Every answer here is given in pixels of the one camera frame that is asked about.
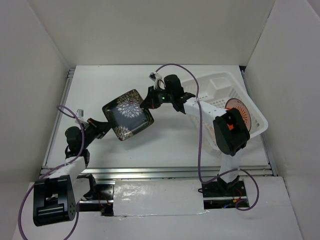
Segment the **black square floral plate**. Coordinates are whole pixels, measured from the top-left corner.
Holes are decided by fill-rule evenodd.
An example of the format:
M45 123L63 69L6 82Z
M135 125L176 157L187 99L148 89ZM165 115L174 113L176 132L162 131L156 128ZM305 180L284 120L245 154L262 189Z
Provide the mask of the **black square floral plate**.
M102 107L102 112L120 141L133 137L154 123L150 111L140 107L142 102L139 92L132 89Z

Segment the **white sunburst pattern plate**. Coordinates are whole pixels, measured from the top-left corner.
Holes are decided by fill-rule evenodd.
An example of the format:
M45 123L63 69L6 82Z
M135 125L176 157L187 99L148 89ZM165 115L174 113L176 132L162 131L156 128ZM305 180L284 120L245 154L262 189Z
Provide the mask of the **white sunburst pattern plate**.
M237 109L240 114L241 114L241 117L245 123L245 126L247 127L247 130L250 131L251 130L251 127L252 127L252 119L251 119L251 116L250 116L250 112L249 110L247 109L247 107L245 106L245 104L237 99L237 98L230 98L225 106L224 106L225 109L227 110L230 110L232 108L235 108Z

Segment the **orange round plate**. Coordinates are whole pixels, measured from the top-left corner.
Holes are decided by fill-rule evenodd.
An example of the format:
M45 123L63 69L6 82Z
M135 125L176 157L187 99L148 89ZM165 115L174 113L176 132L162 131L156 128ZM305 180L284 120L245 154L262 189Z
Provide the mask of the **orange round plate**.
M235 128L236 118L233 113L228 113L226 122L230 131Z

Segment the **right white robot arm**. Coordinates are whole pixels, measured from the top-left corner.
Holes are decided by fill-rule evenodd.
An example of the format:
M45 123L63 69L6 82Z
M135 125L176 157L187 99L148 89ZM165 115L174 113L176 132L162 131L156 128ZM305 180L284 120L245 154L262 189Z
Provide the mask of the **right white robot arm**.
M200 124L206 123L213 127L213 138L221 151L221 168L216 177L217 189L223 196L230 195L239 181L239 163L235 160L235 155L250 139L241 112L234 107L218 108L184 91L175 74L161 77L152 72L149 78L154 84L148 88L147 95L140 104L141 108L157 109L163 103L170 103L177 112L196 117Z

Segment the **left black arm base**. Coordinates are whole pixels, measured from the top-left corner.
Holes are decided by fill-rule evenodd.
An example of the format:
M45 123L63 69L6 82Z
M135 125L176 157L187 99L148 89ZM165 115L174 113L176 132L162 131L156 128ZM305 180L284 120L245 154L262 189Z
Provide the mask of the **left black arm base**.
M91 173L80 174L78 179L89 180L89 191L79 201L80 212L98 212L101 216L114 216L115 183L96 181Z

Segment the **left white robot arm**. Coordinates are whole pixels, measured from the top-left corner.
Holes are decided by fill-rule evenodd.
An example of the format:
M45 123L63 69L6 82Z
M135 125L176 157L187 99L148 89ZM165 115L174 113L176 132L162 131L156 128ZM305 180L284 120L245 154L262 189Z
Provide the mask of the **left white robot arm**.
M103 138L111 128L109 122L89 118L80 127L72 126L65 131L66 163L49 177L34 183L33 222L37 227L72 221L81 200L99 195L93 175L83 173L90 162L87 147L95 139Z

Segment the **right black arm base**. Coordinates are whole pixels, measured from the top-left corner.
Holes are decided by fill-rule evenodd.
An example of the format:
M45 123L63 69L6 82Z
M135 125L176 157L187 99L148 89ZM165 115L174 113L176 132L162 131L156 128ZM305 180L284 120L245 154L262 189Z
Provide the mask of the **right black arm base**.
M208 184L202 184L198 192L202 194L205 210L232 209L236 207L246 209L249 207L245 183L238 176L230 183L221 178Z

